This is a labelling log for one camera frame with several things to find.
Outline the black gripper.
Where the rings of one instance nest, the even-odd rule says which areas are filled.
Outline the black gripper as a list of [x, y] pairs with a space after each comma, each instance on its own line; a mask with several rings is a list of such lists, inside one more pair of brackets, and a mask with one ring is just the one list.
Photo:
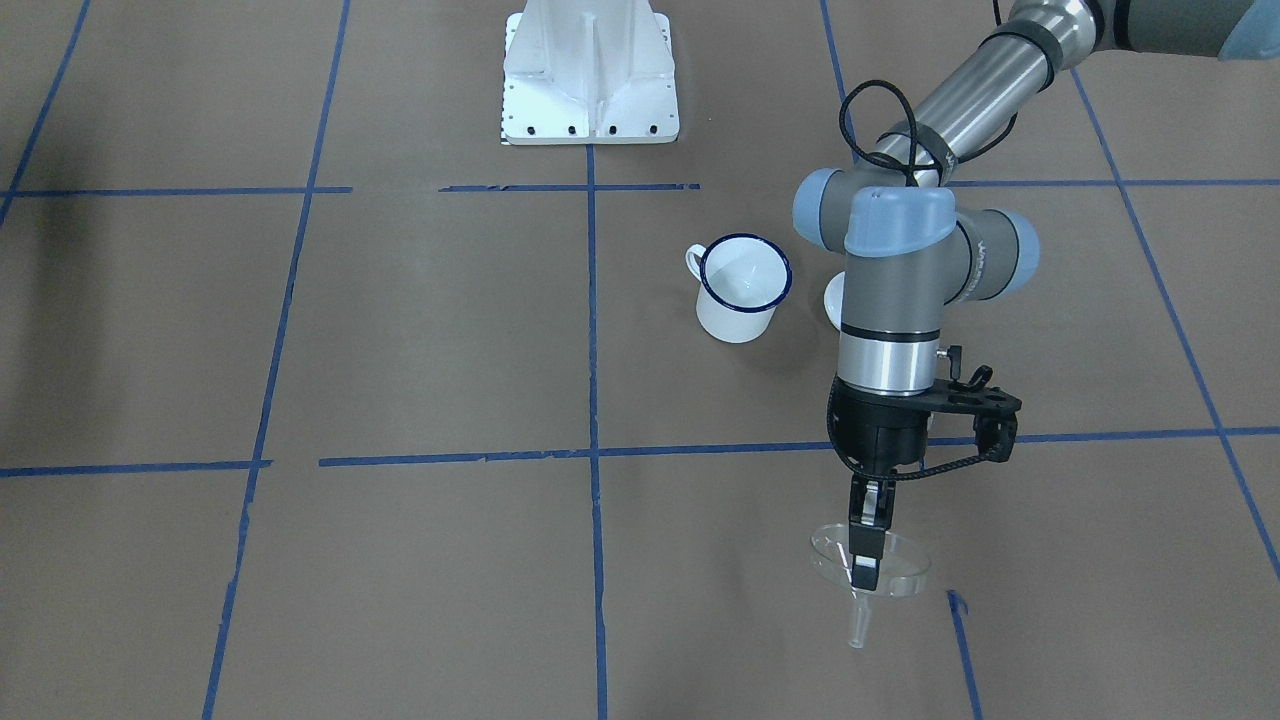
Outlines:
[[833, 380], [828, 395], [828, 437], [850, 470], [847, 550], [854, 588], [876, 591], [892, 527], [895, 486], [886, 479], [918, 480], [936, 474], [919, 469], [928, 439], [928, 402], [936, 389], [916, 395], [878, 395]]

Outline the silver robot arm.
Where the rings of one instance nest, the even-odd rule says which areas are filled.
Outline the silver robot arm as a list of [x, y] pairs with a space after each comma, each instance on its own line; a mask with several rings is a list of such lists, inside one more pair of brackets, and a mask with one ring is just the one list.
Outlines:
[[845, 260], [827, 430], [852, 475], [844, 564], [855, 591], [881, 584], [899, 483], [1004, 462], [1016, 442], [1020, 401], [989, 386], [987, 366], [963, 379], [961, 350], [941, 345], [941, 323], [950, 304], [1021, 288], [1039, 241], [1015, 213], [961, 210], [948, 182], [1060, 74], [1110, 50], [1270, 60], [1277, 4], [1015, 1], [920, 105], [883, 82], [902, 119], [868, 147], [849, 110], [876, 82], [851, 90], [837, 123], [855, 167], [815, 170], [797, 188], [796, 232]]

